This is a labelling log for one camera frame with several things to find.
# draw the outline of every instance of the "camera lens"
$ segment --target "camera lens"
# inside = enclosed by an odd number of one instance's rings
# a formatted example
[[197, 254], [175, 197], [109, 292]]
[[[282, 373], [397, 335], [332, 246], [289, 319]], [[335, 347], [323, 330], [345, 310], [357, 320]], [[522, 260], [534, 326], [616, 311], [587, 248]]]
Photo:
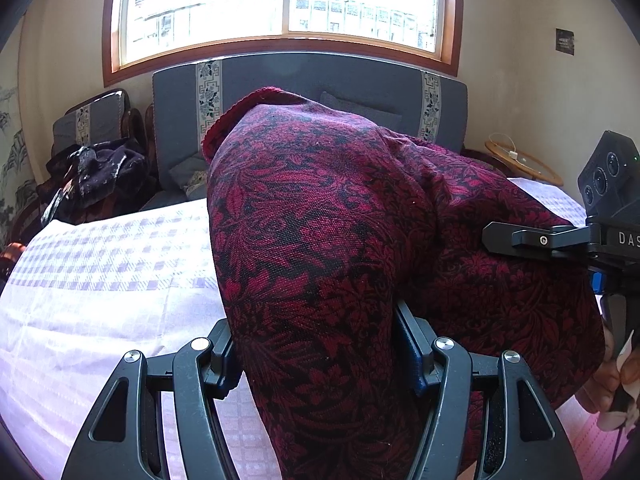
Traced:
[[611, 176], [616, 176], [620, 170], [620, 164], [618, 162], [618, 156], [611, 152], [607, 155], [607, 169]]
[[607, 190], [607, 177], [604, 176], [604, 171], [600, 168], [593, 173], [593, 187], [595, 187], [596, 192], [600, 195], [604, 195]]
[[591, 189], [591, 186], [584, 188], [584, 199], [587, 201], [587, 204], [593, 202], [593, 190]]

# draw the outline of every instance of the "bed sheet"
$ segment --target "bed sheet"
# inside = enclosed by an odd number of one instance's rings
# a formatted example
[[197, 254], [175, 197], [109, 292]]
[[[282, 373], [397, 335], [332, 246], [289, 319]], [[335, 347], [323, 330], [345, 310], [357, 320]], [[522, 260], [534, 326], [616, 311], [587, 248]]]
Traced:
[[[513, 179], [574, 225], [584, 209], [564, 192]], [[122, 355], [175, 352], [224, 316], [206, 201], [70, 226], [51, 223], [30, 243], [0, 296], [0, 413], [44, 480], [59, 480], [78, 431]], [[242, 480], [279, 480], [269, 438], [243, 376], [216, 407]], [[172, 479], [185, 479], [173, 400], [163, 394]], [[574, 399], [559, 410], [595, 480], [614, 435]]]

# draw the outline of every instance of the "white cord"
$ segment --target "white cord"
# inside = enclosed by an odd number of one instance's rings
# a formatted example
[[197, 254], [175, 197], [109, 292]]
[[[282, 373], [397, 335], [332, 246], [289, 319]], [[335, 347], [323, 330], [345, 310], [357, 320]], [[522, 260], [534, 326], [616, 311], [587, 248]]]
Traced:
[[509, 156], [513, 159], [513, 160], [518, 160], [518, 152], [516, 151], [516, 143], [513, 142], [513, 139], [511, 139], [510, 136], [508, 136], [507, 134], [491, 134], [489, 136], [489, 140], [494, 143], [496, 146], [500, 146], [500, 144], [498, 144], [497, 142], [495, 142], [495, 140], [493, 140], [493, 136], [496, 135], [502, 135], [503, 137], [507, 137], [507, 139], [509, 139], [509, 142], [511, 143], [511, 145], [513, 146], [513, 149], [509, 152]]

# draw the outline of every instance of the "black cable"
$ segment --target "black cable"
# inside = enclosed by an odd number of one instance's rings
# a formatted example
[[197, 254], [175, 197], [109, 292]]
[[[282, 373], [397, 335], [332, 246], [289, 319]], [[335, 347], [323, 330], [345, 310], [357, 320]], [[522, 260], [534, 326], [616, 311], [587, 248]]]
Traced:
[[618, 430], [618, 438], [616, 439], [616, 447], [613, 448], [613, 456], [611, 457], [611, 466], [613, 467], [613, 463], [616, 461], [618, 457], [618, 446], [620, 445], [620, 438], [622, 437], [622, 429], [624, 426], [620, 426]]

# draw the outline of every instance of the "window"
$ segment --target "window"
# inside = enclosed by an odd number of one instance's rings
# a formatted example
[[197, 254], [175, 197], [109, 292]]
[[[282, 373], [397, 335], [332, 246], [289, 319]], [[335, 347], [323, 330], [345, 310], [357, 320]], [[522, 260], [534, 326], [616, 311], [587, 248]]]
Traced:
[[262, 50], [362, 54], [457, 72], [462, 0], [105, 3], [105, 84], [176, 62]]

